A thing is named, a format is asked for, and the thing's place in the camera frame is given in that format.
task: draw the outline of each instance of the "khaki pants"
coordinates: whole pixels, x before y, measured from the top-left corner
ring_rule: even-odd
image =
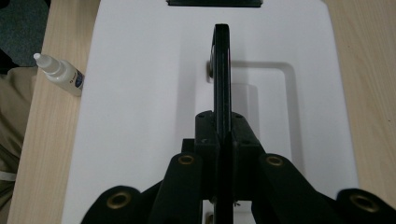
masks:
[[[19,67],[0,75],[0,223],[7,220],[36,73],[36,67]]]

